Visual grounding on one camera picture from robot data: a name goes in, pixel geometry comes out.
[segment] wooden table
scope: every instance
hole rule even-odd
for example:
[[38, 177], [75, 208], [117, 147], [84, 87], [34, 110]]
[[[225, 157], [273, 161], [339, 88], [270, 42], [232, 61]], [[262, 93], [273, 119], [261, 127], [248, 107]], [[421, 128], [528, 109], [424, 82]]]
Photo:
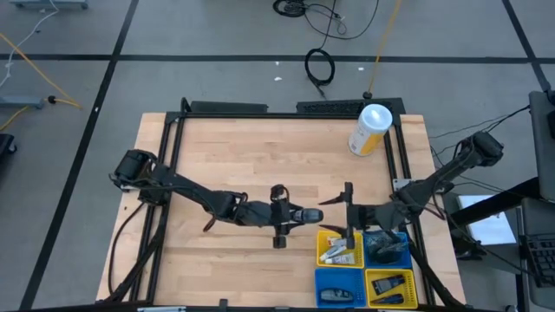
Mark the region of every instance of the wooden table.
[[[135, 148], [158, 152], [164, 118], [164, 114], [143, 115]], [[384, 145], [368, 157], [352, 154], [347, 140], [355, 123], [187, 119], [177, 173], [214, 190], [248, 192], [249, 200], [267, 201], [270, 188], [284, 184], [291, 202], [305, 207], [334, 198], [343, 183], [351, 181], [355, 203], [384, 203], [392, 192]], [[402, 129], [413, 178], [426, 178], [434, 164], [422, 116], [403, 115]], [[392, 140], [397, 156], [394, 133]], [[169, 141], [168, 151], [172, 151], [173, 140]], [[396, 164], [400, 170], [399, 159]], [[123, 194], [114, 233], [139, 204], [137, 195]], [[114, 285], [136, 260], [145, 211], [132, 219], [118, 241]], [[345, 225], [344, 204], [325, 206], [323, 211], [322, 224]], [[194, 202], [172, 197], [155, 304], [214, 306], [227, 298], [232, 306], [315, 307], [316, 225], [296, 228], [288, 236], [287, 249], [274, 250], [273, 228], [216, 223], [203, 233], [209, 219]], [[421, 224], [430, 266], [454, 297], [464, 302], [447, 223], [424, 211]], [[420, 271], [414, 266], [419, 301], [424, 303]], [[99, 299], [108, 296], [107, 267], [108, 260]], [[149, 273], [147, 265], [139, 298], [146, 294]]]

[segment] gray floor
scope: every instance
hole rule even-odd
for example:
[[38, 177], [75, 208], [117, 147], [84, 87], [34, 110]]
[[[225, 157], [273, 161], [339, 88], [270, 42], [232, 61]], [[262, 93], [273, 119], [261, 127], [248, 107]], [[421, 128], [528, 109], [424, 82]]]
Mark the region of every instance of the gray floor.
[[[89, 10], [65, 10], [45, 22], [23, 50], [111, 54], [129, 1], [89, 2]], [[122, 54], [304, 55], [320, 45], [323, 38], [303, 18], [278, 16], [271, 3], [140, 0]], [[336, 10], [345, 16], [351, 35], [363, 28], [373, 3], [338, 1]], [[551, 15], [555, 3], [512, 0], [512, 4], [536, 55], [555, 56]], [[325, 49], [332, 55], [374, 55], [393, 5], [382, 1], [363, 37], [348, 42], [330, 39]], [[36, 10], [16, 10], [0, 1], [0, 31], [13, 41], [26, 36], [41, 16]], [[317, 27], [326, 26], [321, 16], [312, 18]], [[9, 51], [0, 44], [0, 53]], [[526, 57], [500, 0], [405, 1], [384, 55]], [[48, 106], [26, 113], [8, 129], [17, 137], [20, 150], [0, 180], [1, 310], [19, 306], [107, 64], [37, 62], [85, 108]], [[336, 66], [336, 79], [325, 87], [328, 98], [360, 97], [373, 64], [339, 62]], [[328, 70], [324, 63], [311, 67], [316, 74], [325, 75]], [[555, 65], [542, 68], [555, 83]], [[2, 94], [56, 94], [24, 62], [16, 62], [12, 76]], [[428, 133], [436, 135], [510, 113], [525, 106], [528, 92], [537, 89], [528, 64], [383, 63], [375, 96], [402, 97], [407, 111], [423, 114]], [[133, 145], [141, 114], [177, 109], [181, 96], [262, 102], [272, 112], [293, 112], [297, 101], [320, 100], [301, 62], [118, 62], [36, 308], [95, 299], [121, 196], [108, 181], [108, 172]], [[12, 113], [0, 110], [0, 121]], [[432, 140], [432, 144], [439, 150], [468, 133]], [[517, 115], [493, 134], [506, 146], [504, 159], [467, 176], [507, 188], [536, 175], [528, 114]], [[488, 193], [471, 185], [457, 190]], [[476, 263], [461, 263], [460, 271], [469, 303], [484, 309], [515, 303], [513, 276]]]

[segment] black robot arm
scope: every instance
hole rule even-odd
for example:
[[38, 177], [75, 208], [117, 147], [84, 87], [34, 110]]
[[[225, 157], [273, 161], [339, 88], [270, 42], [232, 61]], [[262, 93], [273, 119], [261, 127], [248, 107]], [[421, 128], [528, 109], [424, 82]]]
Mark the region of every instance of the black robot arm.
[[123, 190], [139, 189], [139, 200], [149, 205], [165, 204], [168, 191], [191, 199], [212, 215], [204, 231], [210, 230], [216, 221], [239, 226], [273, 226], [274, 248], [285, 248], [285, 236], [291, 229], [323, 219], [318, 209], [304, 209], [290, 203], [289, 192], [283, 185], [271, 188], [269, 204], [247, 201], [246, 193], [209, 190], [158, 162], [154, 154], [141, 150], [127, 151], [110, 179]]
[[347, 238], [348, 248], [354, 248], [353, 229], [364, 231], [371, 225], [379, 225], [385, 231], [393, 230], [407, 219], [410, 221], [420, 216], [432, 196], [448, 187], [463, 172], [475, 166], [493, 166], [503, 156], [503, 146], [487, 132], [477, 132], [459, 142], [457, 147], [460, 147], [460, 151], [451, 161], [426, 179], [409, 182], [393, 192], [392, 200], [383, 205], [353, 204], [353, 185], [345, 182], [345, 191], [339, 197], [321, 205], [345, 202], [347, 228], [321, 226], [337, 231]]

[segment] small box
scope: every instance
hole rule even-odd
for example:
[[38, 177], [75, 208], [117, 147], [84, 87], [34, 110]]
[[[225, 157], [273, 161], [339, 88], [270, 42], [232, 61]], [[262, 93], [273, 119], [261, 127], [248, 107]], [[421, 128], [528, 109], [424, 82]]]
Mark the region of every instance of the small box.
[[[410, 258], [410, 251], [408, 250], [408, 244], [407, 244], [407, 248], [403, 252], [401, 252], [401, 256], [399, 257], [399, 260], [397, 260], [393, 263], [388, 263], [388, 264], [378, 263], [378, 262], [376, 262], [376, 261], [374, 261], [370, 258], [369, 250], [368, 250], [368, 247], [367, 247], [368, 239], [372, 235], [376, 235], [379, 232], [382, 232], [382, 231], [364, 232], [364, 234], [363, 234], [363, 237], [364, 237], [364, 263], [366, 265], [366, 268], [368, 268], [368, 269], [412, 269], [413, 262]], [[403, 232], [398, 232], [398, 233], [396, 233], [396, 235], [402, 240], [403, 243], [406, 243], [408, 241], [407, 234], [405, 234]]]
[[[319, 308], [361, 308], [366, 307], [364, 291], [364, 270], [318, 268], [314, 272], [316, 305]], [[343, 289], [353, 294], [351, 303], [327, 303], [320, 300], [324, 289]]]
[[345, 255], [349, 252], [355, 254], [355, 264], [327, 264], [320, 260], [320, 256], [326, 252], [331, 246], [328, 246], [328, 237], [338, 237], [341, 235], [335, 233], [334, 231], [318, 231], [317, 235], [317, 247], [316, 247], [316, 265], [319, 267], [327, 268], [351, 268], [351, 269], [363, 269], [364, 268], [364, 243], [362, 239], [362, 234], [355, 233], [355, 248], [353, 250], [346, 250], [339, 255]]
[[[415, 277], [412, 270], [405, 269], [366, 269], [366, 298], [368, 306], [373, 309], [416, 309], [418, 308], [418, 297], [416, 296]], [[384, 293], [377, 295], [372, 282], [375, 280], [402, 275], [405, 283], [394, 287]], [[383, 299], [387, 296], [401, 294], [404, 302], [399, 304], [375, 304], [374, 300]]]

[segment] white cable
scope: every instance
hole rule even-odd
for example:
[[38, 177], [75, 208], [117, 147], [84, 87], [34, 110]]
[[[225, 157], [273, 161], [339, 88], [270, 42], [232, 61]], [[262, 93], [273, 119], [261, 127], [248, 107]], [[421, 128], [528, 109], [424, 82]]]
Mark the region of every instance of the white cable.
[[[21, 47], [22, 44], [24, 44], [27, 40], [29, 40], [29, 38], [31, 38], [35, 33], [36, 30], [38, 29], [38, 27], [42, 24], [42, 22], [46, 21], [47, 19], [49, 19], [51, 16], [55, 15], [56, 13], [58, 13], [60, 10], [56, 7], [56, 5], [54, 4], [54, 2], [52, 0], [50, 0], [50, 4], [52, 4], [52, 7], [54, 8], [54, 12], [48, 14], [47, 16], [43, 17], [40, 21], [38, 21], [38, 23], [35, 25], [35, 28], [33, 28], [33, 30], [25, 37], [25, 39], [23, 39], [19, 44], [17, 44], [17, 47]], [[8, 58], [8, 62], [6, 63], [5, 67], [7, 68], [6, 70], [6, 76], [2, 79], [2, 82], [0, 82], [0, 88], [4, 85], [4, 83], [11, 77], [11, 65], [13, 65], [13, 62], [11, 61], [12, 57], [14, 56], [14, 53], [16, 53], [15, 49], [11, 50], [10, 53], [10, 57]]]

